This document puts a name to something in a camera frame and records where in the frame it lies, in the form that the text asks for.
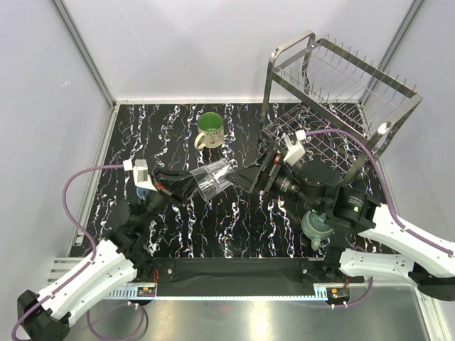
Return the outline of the light blue plastic cup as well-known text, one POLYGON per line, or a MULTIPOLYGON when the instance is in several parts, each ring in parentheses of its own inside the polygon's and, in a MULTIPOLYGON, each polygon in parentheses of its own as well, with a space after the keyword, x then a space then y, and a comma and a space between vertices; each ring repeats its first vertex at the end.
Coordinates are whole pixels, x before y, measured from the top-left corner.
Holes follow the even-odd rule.
POLYGON ((146 199, 146 196, 148 194, 148 190, 146 188, 136 188, 136 195, 139 198, 139 200, 144 201, 146 199))

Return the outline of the clear faceted glass tumbler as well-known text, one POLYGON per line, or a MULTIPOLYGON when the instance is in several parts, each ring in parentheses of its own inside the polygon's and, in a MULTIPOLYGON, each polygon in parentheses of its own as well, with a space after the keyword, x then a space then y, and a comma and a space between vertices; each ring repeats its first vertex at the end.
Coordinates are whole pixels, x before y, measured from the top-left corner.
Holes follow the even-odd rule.
POLYGON ((227 175, 233 171, 231 163, 223 158, 192 170, 190 174, 196 181, 199 194, 207 202, 232 185, 227 175))

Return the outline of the white floral mug green inside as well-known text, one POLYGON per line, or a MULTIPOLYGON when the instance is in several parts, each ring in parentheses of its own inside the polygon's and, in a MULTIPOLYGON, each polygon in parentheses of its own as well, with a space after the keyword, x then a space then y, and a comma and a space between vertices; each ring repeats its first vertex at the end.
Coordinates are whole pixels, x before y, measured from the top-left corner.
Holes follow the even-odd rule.
POLYGON ((223 144, 223 118, 219 114, 215 112, 202 114, 197 121, 197 127, 198 135, 194 141, 196 149, 218 148, 223 144))

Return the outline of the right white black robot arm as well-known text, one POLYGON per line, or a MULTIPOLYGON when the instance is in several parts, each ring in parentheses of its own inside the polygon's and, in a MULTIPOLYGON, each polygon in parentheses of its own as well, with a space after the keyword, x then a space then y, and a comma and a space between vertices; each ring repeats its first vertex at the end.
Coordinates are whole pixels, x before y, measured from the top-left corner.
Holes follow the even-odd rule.
POLYGON ((331 231, 321 261, 301 265, 305 283, 341 282, 355 277, 406 281, 432 298, 454 300, 454 255, 449 242, 392 215, 391 208, 358 188, 341 185, 340 174, 313 161, 288 166, 268 151, 227 179, 248 193, 282 197, 314 213, 331 231))

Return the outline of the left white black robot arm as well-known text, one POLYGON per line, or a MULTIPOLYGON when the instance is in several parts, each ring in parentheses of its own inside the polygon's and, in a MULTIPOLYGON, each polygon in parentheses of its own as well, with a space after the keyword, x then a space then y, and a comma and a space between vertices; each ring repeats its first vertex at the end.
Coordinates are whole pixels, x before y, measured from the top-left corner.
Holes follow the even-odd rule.
POLYGON ((148 174, 143 197, 135 202, 119 199, 111 207, 110 229, 92 251, 51 285, 17 299, 18 320, 11 332, 23 328, 30 340, 64 340, 81 315, 114 289, 129 282, 158 278, 146 249, 151 221, 170 204, 185 205, 197 188, 188 171, 155 170, 148 174))

